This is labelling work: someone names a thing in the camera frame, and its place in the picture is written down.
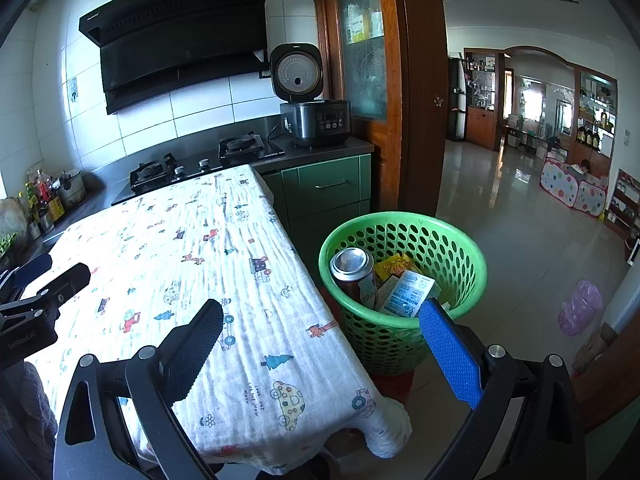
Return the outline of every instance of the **drawer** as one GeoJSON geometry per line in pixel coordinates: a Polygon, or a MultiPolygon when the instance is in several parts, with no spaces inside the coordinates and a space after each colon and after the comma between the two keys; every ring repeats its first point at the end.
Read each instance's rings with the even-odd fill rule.
{"type": "Polygon", "coordinates": [[[371,156],[350,156],[282,172],[289,218],[370,198],[371,156]]]}

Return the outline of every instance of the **tablecloth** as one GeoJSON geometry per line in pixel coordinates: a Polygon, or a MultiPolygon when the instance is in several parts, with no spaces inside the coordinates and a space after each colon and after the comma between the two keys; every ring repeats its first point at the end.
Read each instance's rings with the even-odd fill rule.
{"type": "MultiPolygon", "coordinates": [[[[24,297],[77,262],[90,284],[63,305],[59,339],[31,361],[60,420],[78,359],[128,359],[187,324],[204,302],[225,318],[190,394],[173,406],[207,462],[283,474],[341,428],[391,457],[411,433],[357,360],[273,211],[264,183],[241,166],[174,184],[72,225],[53,268],[24,297]]],[[[135,446],[153,460],[132,402],[121,399],[135,446]]]]}

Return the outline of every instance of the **electrical outlet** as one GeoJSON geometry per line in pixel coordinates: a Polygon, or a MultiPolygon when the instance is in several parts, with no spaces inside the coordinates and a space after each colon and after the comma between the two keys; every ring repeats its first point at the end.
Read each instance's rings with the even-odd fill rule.
{"type": "Polygon", "coordinates": [[[76,81],[76,78],[73,78],[71,81],[69,81],[67,87],[69,92],[69,102],[77,103],[79,95],[78,95],[78,82],[76,81]]]}

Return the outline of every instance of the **green cabinet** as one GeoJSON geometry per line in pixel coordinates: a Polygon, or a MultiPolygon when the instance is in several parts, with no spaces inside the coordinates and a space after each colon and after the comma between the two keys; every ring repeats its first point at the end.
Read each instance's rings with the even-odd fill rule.
{"type": "Polygon", "coordinates": [[[262,175],[262,178],[266,182],[269,189],[273,193],[273,209],[276,211],[280,223],[284,227],[284,230],[289,232],[289,218],[287,215],[287,202],[284,198],[284,186],[282,185],[282,174],[269,173],[262,175]]]}
{"type": "Polygon", "coordinates": [[[369,213],[371,156],[357,155],[263,176],[274,194],[274,209],[319,283],[318,254],[339,225],[369,213]]]}

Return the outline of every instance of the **pink plastic bag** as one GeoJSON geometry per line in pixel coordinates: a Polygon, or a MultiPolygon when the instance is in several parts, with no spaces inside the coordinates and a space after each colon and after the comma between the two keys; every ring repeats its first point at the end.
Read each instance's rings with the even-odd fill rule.
{"type": "Polygon", "coordinates": [[[587,280],[575,284],[569,301],[562,302],[558,325],[567,335],[576,335],[588,327],[593,317],[602,310],[602,295],[598,287],[587,280]]]}

